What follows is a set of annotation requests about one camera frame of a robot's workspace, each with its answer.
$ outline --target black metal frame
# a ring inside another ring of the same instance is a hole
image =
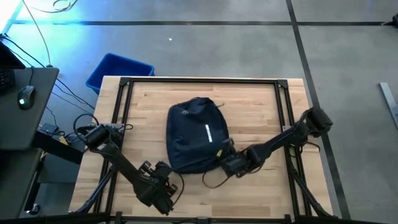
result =
[[[284,130],[284,126],[286,125],[285,123],[285,117],[284,117],[284,111],[283,111],[283,106],[282,106],[282,98],[280,95],[280,89],[283,89],[284,95],[285,95],[285,103],[287,105],[287,113],[289,117],[289,124],[293,125],[294,124],[294,115],[293,115],[293,109],[292,109],[292,104],[290,100],[290,94],[289,94],[289,85],[287,83],[287,80],[265,80],[265,79],[239,79],[239,78],[161,78],[161,77],[121,77],[120,82],[119,82],[119,89],[118,89],[118,94],[116,97],[115,101],[115,107],[113,111],[113,117],[112,117],[112,123],[117,123],[118,121],[118,115],[119,115],[119,110],[120,110],[120,104],[123,96],[123,91],[124,87],[128,86],[127,89],[127,95],[126,95],[126,102],[124,105],[124,111],[123,111],[123,116],[122,116],[122,124],[127,123],[127,116],[128,116],[128,111],[129,111],[129,106],[132,98],[132,89],[134,86],[134,82],[169,82],[169,83],[231,83],[231,84],[238,84],[238,83],[243,83],[243,84],[257,84],[257,85],[273,85],[274,90],[275,90],[275,97],[276,97],[276,102],[277,102],[277,108],[278,108],[278,115],[279,115],[279,122],[280,122],[280,130],[281,132]],[[292,156],[290,155],[290,148],[285,147],[285,159],[286,162],[289,161],[289,159],[292,159]],[[305,182],[305,175],[304,175],[304,169],[303,169],[303,164],[302,164],[302,159],[299,154],[299,150],[295,149],[295,156],[296,156],[296,163],[297,163],[297,168],[298,168],[298,174],[299,176],[304,180]],[[109,161],[104,160],[102,169],[101,169],[101,175],[99,181],[104,177],[104,175],[107,173],[109,167]],[[293,212],[294,216],[297,217],[300,215],[300,209],[299,209],[299,203],[297,200],[297,191],[296,191],[296,186],[293,177],[291,174],[286,170],[288,178],[289,178],[289,188],[290,188],[290,196],[292,197],[292,206],[293,206]],[[116,188],[116,178],[117,174],[114,174],[110,186],[109,186],[109,192],[108,192],[108,198],[106,200],[106,208],[105,208],[105,213],[111,213],[111,208],[112,208],[112,203],[113,203],[113,197],[114,197],[114,191]],[[102,198],[102,193],[99,196],[98,200],[95,203],[94,206],[94,213],[100,212],[100,206],[101,206],[101,198]],[[311,208],[310,204],[308,201],[304,198],[304,208],[305,208],[305,214],[306,215],[311,215]],[[140,221],[140,222],[192,222],[192,221],[198,221],[198,218],[169,218],[169,217],[122,217],[122,221]],[[212,222],[218,222],[218,223],[289,223],[288,221],[290,220],[290,215],[286,215],[285,218],[209,218]]]
[[[44,152],[49,154],[53,154],[58,156],[59,158],[65,159],[74,164],[80,165],[81,159],[83,157],[83,153],[78,149],[75,149],[71,146],[67,146],[55,139],[51,136],[48,136],[40,131],[36,131],[35,136],[33,138],[31,147],[36,147],[42,149]],[[36,167],[36,174],[33,178],[32,185],[29,190],[29,194],[25,201],[24,211],[32,211],[34,208],[34,204],[36,201],[37,194],[40,189],[41,183],[38,182],[40,172],[42,171],[44,165],[45,157],[42,158]]]

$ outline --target metal bar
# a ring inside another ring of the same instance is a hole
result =
[[[297,22],[298,26],[391,26],[384,22]]]
[[[287,9],[289,10],[290,20],[292,21],[292,28],[294,37],[296,40],[298,54],[300,56],[301,64],[303,66],[305,81],[307,82],[308,90],[310,92],[311,101],[314,107],[319,108],[319,100],[317,91],[315,89],[315,84],[313,83],[312,74],[310,71],[310,66],[308,64],[307,56],[305,55],[304,45],[301,39],[299,27],[297,26],[296,16],[294,14],[294,9],[291,0],[286,0]]]
[[[291,26],[290,21],[36,21],[39,25],[78,26]],[[15,20],[13,24],[33,24]]]
[[[134,82],[132,79],[130,79],[128,85],[129,85],[129,88],[127,89],[126,102],[124,104],[124,111],[123,111],[123,117],[122,117],[122,124],[124,125],[124,131],[123,131],[123,135],[122,135],[122,143],[120,145],[120,150],[123,149],[124,133],[126,133],[127,119],[129,116],[132,88],[134,86]],[[105,206],[105,212],[107,212],[107,213],[111,213],[111,210],[112,210],[113,197],[114,197],[114,191],[116,188],[116,179],[117,178],[118,178],[118,174],[115,173],[112,176],[111,183],[109,185],[108,198],[106,199],[106,206]]]
[[[387,106],[390,109],[392,120],[394,121],[394,123],[396,124],[396,127],[398,129],[398,114],[397,114],[398,106],[394,99],[394,96],[391,93],[388,83],[380,82],[379,85],[380,85],[381,91],[383,92],[384,98],[386,99]]]
[[[351,219],[351,214],[349,213],[346,195],[344,193],[343,185],[341,183],[340,175],[337,168],[337,163],[333,150],[331,149],[330,139],[328,134],[321,136],[323,148],[325,150],[326,159],[328,161],[331,179],[333,181],[333,186],[336,192],[336,198],[338,202],[338,207],[340,209],[341,217],[344,219]]]
[[[279,124],[280,124],[280,131],[284,131],[283,127],[285,126],[285,118],[284,118],[284,112],[283,112],[283,107],[282,107],[282,100],[280,98],[280,92],[279,92],[279,84],[275,83],[275,95],[276,95],[276,103],[278,107],[278,115],[279,115]],[[293,177],[291,176],[287,164],[290,159],[290,149],[288,146],[284,146],[285,150],[285,160],[286,160],[286,172],[287,172],[287,177],[289,180],[289,188],[290,188],[290,196],[292,197],[292,206],[293,206],[293,214],[294,217],[297,217],[300,215],[300,210],[299,210],[299,203],[297,200],[297,193],[296,193],[296,187],[295,187],[295,182]]]
[[[112,217],[107,213],[70,213],[68,215],[51,215],[33,218],[18,218],[12,220],[0,220],[1,224],[97,224],[111,221]]]
[[[260,78],[242,79],[242,78],[151,78],[134,77],[134,82],[171,82],[171,83],[230,83],[230,84],[275,84],[277,80],[265,80]]]
[[[122,216],[122,222],[198,223],[198,218]],[[208,223],[286,223],[286,218],[208,218]]]
[[[40,183],[38,182],[38,179],[40,176],[40,172],[43,169],[44,159],[45,159],[45,157],[39,161],[39,164],[37,164],[36,175],[32,181],[32,186],[30,187],[29,195],[27,196],[27,199],[25,202],[24,211],[31,211],[33,209],[34,203],[36,201],[37,193],[39,192],[39,189],[40,189]]]
[[[383,224],[367,221],[345,220],[335,217],[310,217],[299,216],[295,219],[296,224]]]
[[[123,78],[120,78],[120,82],[119,82],[119,88],[118,88],[118,94],[116,95],[116,101],[114,104],[114,109],[113,109],[113,115],[112,115],[112,120],[111,123],[116,123],[118,122],[118,115],[119,115],[119,109],[120,109],[120,102],[122,100],[122,96],[123,96],[123,89],[124,89],[124,83],[122,82]],[[101,168],[101,174],[99,175],[99,183],[101,183],[102,179],[104,178],[104,176],[106,175],[106,173],[108,172],[108,166],[109,166],[109,161],[107,159],[104,159],[103,163],[102,163],[102,168]],[[101,201],[102,201],[102,194],[103,191],[101,191],[98,195],[98,199],[95,201],[94,204],[94,209],[93,212],[98,213],[100,212],[100,208],[101,208]]]
[[[40,131],[36,131],[32,141],[32,147],[43,149],[45,152],[79,165],[81,158],[83,157],[83,153],[81,151],[62,144]]]
[[[36,21],[39,25],[61,26],[291,26],[290,21]],[[9,20],[11,24],[34,25],[30,20]],[[299,26],[392,26],[374,22],[297,22]]]
[[[122,212],[116,212],[113,224],[123,224],[124,222],[122,221]]]
[[[287,105],[287,114],[289,116],[289,123],[290,123],[291,126],[293,126],[295,121],[294,121],[292,101],[290,100],[289,88],[284,88],[284,91],[285,91],[285,100],[286,100],[286,105]],[[307,184],[306,181],[305,181],[305,172],[304,172],[303,160],[301,158],[301,154],[300,154],[299,149],[297,147],[294,148],[294,153],[295,153],[295,156],[296,156],[298,176],[300,176],[301,179],[303,180],[303,182],[305,184]],[[303,195],[305,215],[306,216],[310,216],[310,215],[312,215],[310,203],[308,202],[308,199],[305,197],[303,192],[302,192],[302,195]]]
[[[106,187],[106,184],[108,184],[113,174],[117,173],[117,171],[118,170],[115,168],[115,166],[112,165],[111,168],[109,168],[108,173],[104,176],[104,178],[101,179],[101,182],[99,182],[97,188],[94,189],[90,197],[84,202],[83,206],[80,207],[75,212],[88,213],[92,208],[93,204],[96,202],[96,199],[98,199],[99,195],[101,195],[101,193],[103,192],[104,188]]]

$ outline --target black cable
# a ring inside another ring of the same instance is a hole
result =
[[[58,86],[56,83],[54,83],[54,85],[55,85],[59,90],[61,90],[62,93],[66,94],[66,95],[69,95],[69,96],[73,97],[74,99],[76,99],[79,103],[82,103],[82,104],[87,105],[87,106],[89,106],[90,108],[92,108],[92,106],[89,105],[87,102],[81,101],[81,100],[79,100],[79,98],[77,98],[75,95],[72,95],[72,94],[70,94],[70,93],[65,92],[65,91],[64,91],[63,89],[61,89],[61,87]]]
[[[126,124],[126,127],[130,127],[130,128],[126,128],[125,130],[132,130],[133,129],[133,125],[132,124]]]
[[[111,177],[117,172],[118,172],[118,170],[116,169],[116,167],[114,165],[112,165],[111,168],[109,168],[106,175],[104,176],[104,178],[98,183],[97,187],[94,189],[94,191],[88,197],[88,199],[75,212],[76,213],[88,213],[88,211],[91,209],[91,207],[95,203],[95,201],[98,198],[98,196],[100,195],[100,193],[104,190],[106,184],[108,184]]]
[[[77,97],[73,96],[72,94],[65,92],[65,91],[64,91],[63,89],[61,89],[61,87],[58,86],[56,83],[54,83],[54,85],[55,85],[59,90],[61,90],[62,93],[74,97],[74,99],[76,99],[79,103],[84,103],[84,102],[80,101]]]
[[[62,81],[59,80],[58,78],[57,78],[57,81],[60,82],[66,89],[68,89],[68,90],[70,91],[70,93],[71,93],[73,96],[75,96],[75,97],[81,99],[83,102],[85,102],[85,103],[86,103],[89,107],[91,107],[93,110],[95,109],[94,106],[91,106],[91,105],[90,105],[89,103],[87,103],[85,100],[83,100],[82,98],[80,98],[79,96],[77,96],[74,92],[72,92],[71,89],[69,89],[69,87],[66,86],[66,84],[64,84],[64,82],[62,82]]]
[[[32,69],[32,74],[30,74],[29,85],[32,85],[32,78],[33,74],[35,73],[35,70],[33,69],[33,67],[31,67],[30,69]]]
[[[2,36],[0,38],[6,39],[6,40],[10,41],[11,43],[13,43],[17,48],[19,48],[19,50],[23,51],[25,54],[27,54],[29,57],[31,57],[33,60],[35,60],[37,63],[39,63],[43,68],[45,68],[45,66],[42,63],[40,63],[36,58],[33,58],[33,56],[28,54],[24,49],[22,49],[20,46],[18,46],[14,41],[12,41],[11,39],[8,39],[5,36]]]
[[[34,67],[31,63],[29,63],[26,59],[21,57],[19,54],[17,54],[15,51],[11,50],[9,47],[7,47],[8,50],[10,50],[12,53],[14,53],[16,56],[18,56],[20,59],[24,60],[26,63],[28,63],[31,67]]]
[[[73,144],[73,143],[76,143],[76,142],[81,142],[80,139],[77,139],[77,136],[74,136],[74,137],[75,137],[74,139],[69,140],[69,137],[71,136],[71,134],[75,134],[75,132],[71,132],[71,133],[69,133],[69,134],[67,134],[67,135],[64,136],[64,138],[65,138],[65,140],[66,140],[67,143]]]
[[[76,134],[76,137],[77,137],[78,139],[80,139],[82,142],[84,142],[84,143],[87,145],[86,141],[79,135],[79,133],[77,132],[77,128],[76,128],[76,123],[77,123],[77,121],[78,121],[82,116],[91,116],[91,117],[95,120],[95,122],[97,123],[97,125],[99,125],[100,122],[98,122],[98,119],[97,119],[96,117],[94,117],[94,115],[92,115],[92,114],[90,114],[90,113],[81,114],[81,115],[79,115],[79,116],[74,120],[74,122],[73,122],[73,132]]]
[[[51,115],[54,117],[55,127],[57,127],[59,129],[60,127],[58,127],[58,125],[57,125],[57,119],[55,119],[55,115],[52,113],[52,110],[50,110],[47,106],[45,106],[45,108],[50,111]]]
[[[293,155],[290,153],[290,149],[289,149],[289,154],[290,154],[290,156],[293,157],[293,158],[297,158],[298,156],[301,156],[301,153],[303,153],[303,146],[300,147],[300,149],[298,150],[298,155],[296,155],[296,156],[293,156]]]
[[[161,167],[167,167],[167,168],[170,168],[174,173],[176,173],[178,176],[180,176],[180,178],[181,178],[181,182],[182,182],[182,187],[181,187],[181,192],[180,192],[180,194],[178,195],[178,197],[175,199],[175,201],[173,202],[173,206],[178,202],[178,200],[180,200],[180,197],[181,197],[181,195],[182,195],[182,193],[184,192],[184,188],[185,188],[185,182],[184,182],[184,178],[182,177],[182,175],[179,173],[179,172],[177,172],[175,169],[173,169],[173,168],[171,168],[171,167],[169,167],[169,166],[167,166],[167,165],[160,165]]]
[[[232,176],[230,176],[230,177],[225,178],[225,180],[223,180],[220,184],[217,184],[216,186],[209,186],[209,185],[207,185],[206,182],[205,182],[205,175],[206,175],[206,174],[207,174],[207,172],[204,172],[204,173],[203,173],[203,175],[202,175],[202,177],[201,177],[201,181],[202,181],[202,183],[203,183],[206,187],[208,187],[208,188],[210,188],[210,189],[216,189],[217,187],[220,187],[221,185],[225,184],[225,182],[226,182],[229,178],[232,177]]]
[[[319,151],[321,151],[321,147],[318,144],[315,144],[314,142],[307,141],[306,144],[313,145],[313,146],[317,147]]]
[[[65,132],[64,132],[64,131],[58,131],[58,132],[55,133],[55,134],[48,133],[48,132],[46,132],[46,131],[44,131],[44,130],[41,130],[41,129],[39,129],[38,131],[40,131],[41,133],[46,134],[46,135],[48,135],[48,136],[65,136]]]
[[[181,192],[180,192],[180,194],[178,195],[177,199],[175,199],[175,201],[174,201],[174,203],[173,203],[173,205],[175,205],[175,204],[178,202],[178,200],[180,200],[180,197],[181,197],[182,193],[184,192],[185,182],[184,182],[184,178],[182,177],[182,175],[181,175],[180,173],[176,172],[175,170],[173,170],[173,172],[175,172],[176,174],[178,174],[178,175],[180,176],[180,178],[181,178],[181,181],[182,181]]]
[[[81,107],[79,107],[78,105],[76,105],[76,104],[72,103],[71,101],[68,101],[68,100],[66,100],[66,99],[62,98],[60,95],[58,95],[58,94],[56,94],[56,93],[54,93],[54,92],[51,92],[51,93],[52,93],[52,94],[54,94],[55,96],[57,96],[57,97],[61,98],[62,100],[64,100],[64,101],[66,101],[66,102],[70,103],[71,105],[73,105],[73,106],[76,106],[77,108],[81,109],[82,111],[84,111],[84,112],[86,112],[86,113],[89,113],[89,114],[91,114],[89,111],[87,111],[87,110],[84,110],[83,108],[81,108]]]
[[[263,162],[256,170],[250,171],[248,174],[255,174],[256,172],[259,172],[264,165],[265,162]]]
[[[315,196],[311,193],[311,191],[308,189],[307,185],[305,182],[301,179],[299,176],[299,173],[297,172],[296,168],[294,167],[293,163],[291,160],[288,161],[287,163],[287,169],[292,174],[292,177],[300,187],[301,191],[303,192],[304,196],[307,198],[308,202],[310,202],[310,205],[314,209],[315,213],[319,217],[332,217],[328,212],[326,212],[322,206],[319,204],[319,202],[316,200]]]
[[[220,104],[220,105],[218,105],[218,106],[216,106],[216,107],[220,108],[220,107],[222,107],[222,106],[224,106],[224,105],[225,105],[225,103],[222,103],[222,104]]]

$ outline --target blue plastic bin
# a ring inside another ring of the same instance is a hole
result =
[[[100,93],[102,79],[105,75],[114,76],[154,76],[155,67],[136,60],[108,53],[86,81],[97,94]]]

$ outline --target table leg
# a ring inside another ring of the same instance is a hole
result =
[[[67,161],[80,164],[83,153],[77,149],[67,146],[50,136],[36,131],[32,147],[40,148],[43,151],[58,156]]]
[[[36,175],[33,179],[32,187],[30,188],[29,195],[27,196],[27,199],[25,202],[24,211],[28,212],[31,215],[36,215],[36,213],[39,212],[39,210],[40,210],[40,207],[39,207],[39,208],[36,208],[37,211],[35,211],[34,207],[35,207],[36,196],[40,189],[40,183],[37,180],[39,179],[40,171],[43,168],[43,163],[44,163],[44,159],[40,160],[39,164],[37,164]]]

